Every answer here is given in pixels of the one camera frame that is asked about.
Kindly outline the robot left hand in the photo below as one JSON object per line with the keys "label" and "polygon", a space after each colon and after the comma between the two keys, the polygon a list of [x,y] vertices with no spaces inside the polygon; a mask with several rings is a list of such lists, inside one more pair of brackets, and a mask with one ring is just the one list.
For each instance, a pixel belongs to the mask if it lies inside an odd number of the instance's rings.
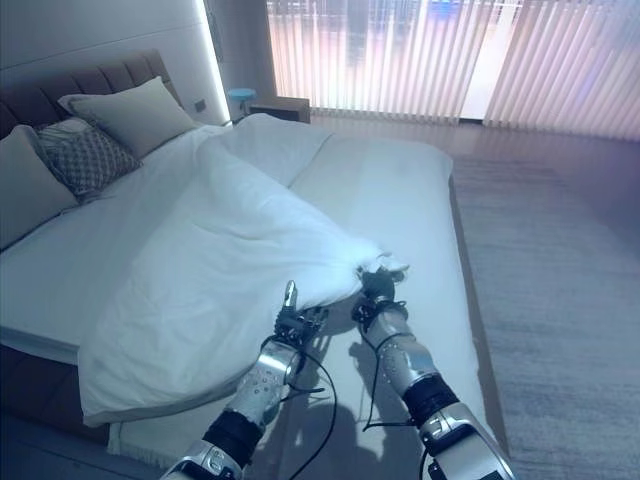
{"label": "robot left hand", "polygon": [[297,286],[293,280],[289,280],[282,307],[276,317],[274,335],[277,341],[303,350],[324,327],[329,310],[320,306],[298,310],[297,298]]}

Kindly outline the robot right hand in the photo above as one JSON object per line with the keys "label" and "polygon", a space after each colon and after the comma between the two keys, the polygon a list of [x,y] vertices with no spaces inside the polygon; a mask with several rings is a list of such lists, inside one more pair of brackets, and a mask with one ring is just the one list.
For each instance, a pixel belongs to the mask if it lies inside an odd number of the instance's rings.
{"label": "robot right hand", "polygon": [[362,294],[374,303],[394,301],[395,285],[404,280],[407,268],[403,264],[359,267],[357,275],[362,284]]}

